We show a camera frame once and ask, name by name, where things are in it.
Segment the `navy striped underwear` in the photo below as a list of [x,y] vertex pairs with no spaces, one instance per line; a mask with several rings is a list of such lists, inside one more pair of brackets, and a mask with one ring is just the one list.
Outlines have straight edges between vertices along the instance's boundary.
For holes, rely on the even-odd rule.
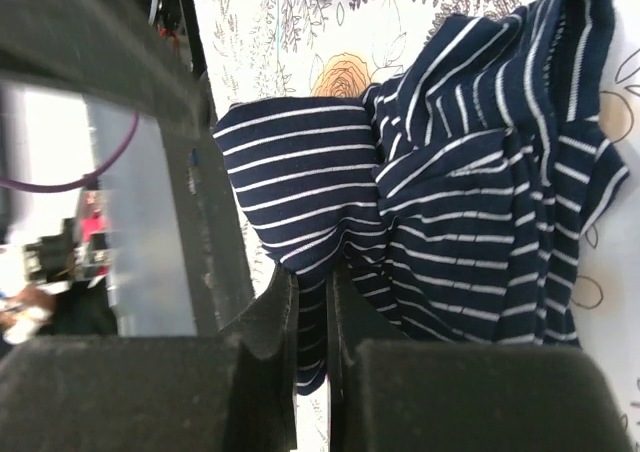
[[415,340],[568,344],[579,240],[628,169],[602,132],[612,0],[448,18],[356,98],[235,105],[218,122],[241,209],[299,284],[297,390],[327,369],[325,285]]

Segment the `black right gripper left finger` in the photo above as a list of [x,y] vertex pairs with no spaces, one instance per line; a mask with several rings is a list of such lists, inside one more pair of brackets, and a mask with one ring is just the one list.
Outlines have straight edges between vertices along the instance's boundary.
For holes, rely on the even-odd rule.
[[212,337],[38,337],[1,364],[5,451],[289,451],[298,284]]

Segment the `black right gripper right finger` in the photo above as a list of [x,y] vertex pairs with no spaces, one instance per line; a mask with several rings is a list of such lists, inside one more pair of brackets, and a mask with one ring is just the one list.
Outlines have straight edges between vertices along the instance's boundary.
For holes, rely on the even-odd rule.
[[334,451],[628,451],[600,369],[568,347],[417,342],[327,283]]

